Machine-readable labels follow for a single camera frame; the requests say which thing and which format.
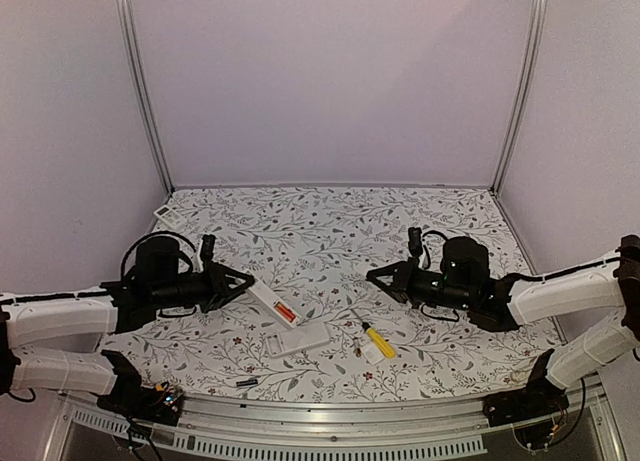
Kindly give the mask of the long white remote with buttons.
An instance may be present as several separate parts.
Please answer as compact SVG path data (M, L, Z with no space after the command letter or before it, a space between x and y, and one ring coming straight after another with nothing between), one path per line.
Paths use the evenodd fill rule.
M280 296L278 296L271 288L269 288L264 282L259 279L255 279L254 283L247 289L247 292L256 300L259 304L261 304L266 311L282 326L286 329L295 329L299 321L301 319L300 315L291 307L287 302L285 302ZM296 319L293 323L287 322L283 319L280 314L274 309L274 306L277 303L282 303L290 308L296 315Z

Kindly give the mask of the yellow handled screwdriver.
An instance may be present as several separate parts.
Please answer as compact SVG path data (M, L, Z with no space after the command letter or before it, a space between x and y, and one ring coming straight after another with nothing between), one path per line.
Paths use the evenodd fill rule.
M365 321L354 309L352 309L351 312L360 322L363 331L369 337L372 343L378 348L381 354L385 358L389 358L389 359L395 358L396 352L394 348L388 343L388 341L385 338L383 338L378 333L378 331L369 322Z

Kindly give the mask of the white remote control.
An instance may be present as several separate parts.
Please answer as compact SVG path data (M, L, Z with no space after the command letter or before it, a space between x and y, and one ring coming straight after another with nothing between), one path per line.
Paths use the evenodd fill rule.
M270 334L266 338L267 352L271 358L280 358L322 347L330 342L329 330L325 323L299 326Z

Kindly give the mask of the white battery cover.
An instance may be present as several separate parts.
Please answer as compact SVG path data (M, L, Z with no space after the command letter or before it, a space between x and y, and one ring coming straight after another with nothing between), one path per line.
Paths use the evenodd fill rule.
M360 351L364 359L371 365L376 365L385 360L384 354L373 343L363 344Z

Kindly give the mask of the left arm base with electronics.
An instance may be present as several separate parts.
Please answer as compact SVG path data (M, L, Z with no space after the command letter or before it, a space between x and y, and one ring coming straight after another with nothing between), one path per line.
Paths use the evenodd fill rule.
M164 383L160 390L142 384L136 368L119 352L102 350L116 376L108 394L97 396L97 407L134 420L176 426L184 400L178 389Z

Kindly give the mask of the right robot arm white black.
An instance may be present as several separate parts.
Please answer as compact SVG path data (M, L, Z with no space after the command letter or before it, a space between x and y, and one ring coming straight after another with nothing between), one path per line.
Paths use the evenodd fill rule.
M517 396L517 408L537 417L583 376L639 346L639 238L627 235L614 251L583 265L544 275L490 275L488 249L470 237L448 239L440 268L428 261L418 228L409 231L411 256L367 272L366 278L391 298L466 312L488 332L509 332L543 318L592 308L610 313L570 343L541 355Z

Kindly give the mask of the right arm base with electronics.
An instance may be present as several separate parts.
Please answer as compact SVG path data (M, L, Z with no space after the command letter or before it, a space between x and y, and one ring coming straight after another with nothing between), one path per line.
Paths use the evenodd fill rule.
M565 388L547 379L547 364L554 350L544 352L534 363L524 387L497 392L482 399L482 412L491 427L530 421L547 416L547 420L515 430L516 441L528 450L549 448L560 430L560 422L549 416L564 417L569 401Z

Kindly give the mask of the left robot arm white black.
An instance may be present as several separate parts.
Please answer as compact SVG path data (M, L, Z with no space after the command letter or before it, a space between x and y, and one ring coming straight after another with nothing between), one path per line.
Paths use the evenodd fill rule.
M85 391L111 400L128 415L148 407L148 388L120 352L77 353L40 347L53 338L136 331L166 309L189 313L221 309L255 279L213 259L215 238L203 236L188 252L186 237L158 231L126 252L118 280L88 291L1 298L1 391L31 388Z

